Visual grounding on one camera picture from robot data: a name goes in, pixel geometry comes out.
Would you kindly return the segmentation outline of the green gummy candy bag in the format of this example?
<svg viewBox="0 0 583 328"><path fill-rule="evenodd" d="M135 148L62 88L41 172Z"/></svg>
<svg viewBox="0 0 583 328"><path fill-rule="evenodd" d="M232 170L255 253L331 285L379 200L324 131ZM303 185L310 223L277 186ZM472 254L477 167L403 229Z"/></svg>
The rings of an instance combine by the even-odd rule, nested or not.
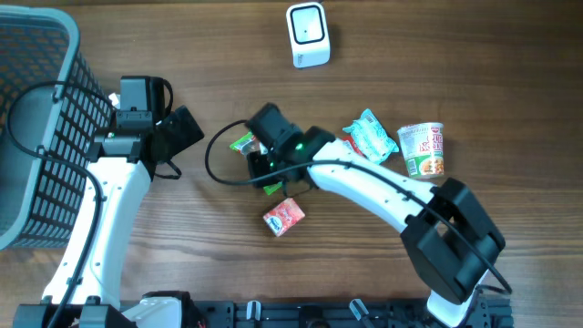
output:
<svg viewBox="0 0 583 328"><path fill-rule="evenodd" d="M247 156L248 154L256 151L259 151L262 155L266 155L268 153L268 150L265 148L265 146L260 143L251 132L248 132L246 135L230 144L230 149L240 153L243 156ZM281 186L282 183L279 182L277 184L265 186L263 190L268 196L270 196L272 193L279 190Z"/></svg>

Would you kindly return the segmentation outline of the small red snack packet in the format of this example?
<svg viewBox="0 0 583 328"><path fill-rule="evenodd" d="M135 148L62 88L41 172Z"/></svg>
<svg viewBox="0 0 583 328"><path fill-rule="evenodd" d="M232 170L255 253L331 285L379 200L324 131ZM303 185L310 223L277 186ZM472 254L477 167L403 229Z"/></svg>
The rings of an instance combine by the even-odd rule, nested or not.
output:
<svg viewBox="0 0 583 328"><path fill-rule="evenodd" d="M263 220L276 237L282 236L289 228L305 217L305 213L293 198L287 198L268 211Z"/></svg>

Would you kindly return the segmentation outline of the red stick snack packet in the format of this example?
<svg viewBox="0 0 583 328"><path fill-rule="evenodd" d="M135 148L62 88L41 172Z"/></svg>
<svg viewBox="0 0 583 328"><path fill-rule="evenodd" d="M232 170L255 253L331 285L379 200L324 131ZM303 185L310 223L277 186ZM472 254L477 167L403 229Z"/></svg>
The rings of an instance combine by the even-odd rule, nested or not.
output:
<svg viewBox="0 0 583 328"><path fill-rule="evenodd" d="M360 149L357 147L354 139L352 136L345 136L342 138L343 144L350 150L350 151L354 151L357 155L361 156L364 158L364 154L360 151Z"/></svg>

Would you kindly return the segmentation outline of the light teal snack packet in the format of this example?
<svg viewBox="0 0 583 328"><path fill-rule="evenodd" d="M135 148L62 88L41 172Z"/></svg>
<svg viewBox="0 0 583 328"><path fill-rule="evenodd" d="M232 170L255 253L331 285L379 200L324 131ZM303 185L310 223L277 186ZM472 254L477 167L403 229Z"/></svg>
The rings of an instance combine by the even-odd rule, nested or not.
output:
<svg viewBox="0 0 583 328"><path fill-rule="evenodd" d="M350 126L343 128L343 132L349 134L355 146L375 164L381 164L392 154L399 152L397 143L389 137L369 108Z"/></svg>

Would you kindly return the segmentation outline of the cup noodles white green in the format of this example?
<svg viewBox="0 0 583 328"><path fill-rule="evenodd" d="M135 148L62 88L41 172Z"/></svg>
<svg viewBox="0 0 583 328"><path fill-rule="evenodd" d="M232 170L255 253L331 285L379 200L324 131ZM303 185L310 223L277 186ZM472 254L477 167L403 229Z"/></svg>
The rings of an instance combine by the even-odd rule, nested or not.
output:
<svg viewBox="0 0 583 328"><path fill-rule="evenodd" d="M445 174L444 125L426 122L397 130L400 149L412 179L430 179Z"/></svg>

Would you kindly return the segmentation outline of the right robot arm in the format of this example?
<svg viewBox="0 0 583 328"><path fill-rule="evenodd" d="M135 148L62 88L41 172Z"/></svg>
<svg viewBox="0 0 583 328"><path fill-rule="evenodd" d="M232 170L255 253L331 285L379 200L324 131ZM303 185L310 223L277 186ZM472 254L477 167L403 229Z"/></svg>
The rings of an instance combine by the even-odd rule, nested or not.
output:
<svg viewBox="0 0 583 328"><path fill-rule="evenodd" d="M318 127L306 132L294 125L254 127L251 132L267 149L266 170L288 180L307 179L393 227L431 290L428 312L446 327L465 321L506 241L464 183L447 179L436 186L409 179Z"/></svg>

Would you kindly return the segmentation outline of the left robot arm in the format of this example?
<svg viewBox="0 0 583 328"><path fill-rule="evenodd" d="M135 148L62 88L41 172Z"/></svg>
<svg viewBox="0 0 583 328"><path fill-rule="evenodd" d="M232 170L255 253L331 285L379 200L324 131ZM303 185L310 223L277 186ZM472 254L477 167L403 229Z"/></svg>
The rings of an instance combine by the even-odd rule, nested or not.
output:
<svg viewBox="0 0 583 328"><path fill-rule="evenodd" d="M99 133L90 151L89 184L60 267L39 304L22 304L15 327L201 327L188 292L145 294L120 308L121 272L141 201L155 175L157 153L172 157L204 134L186 107L144 130Z"/></svg>

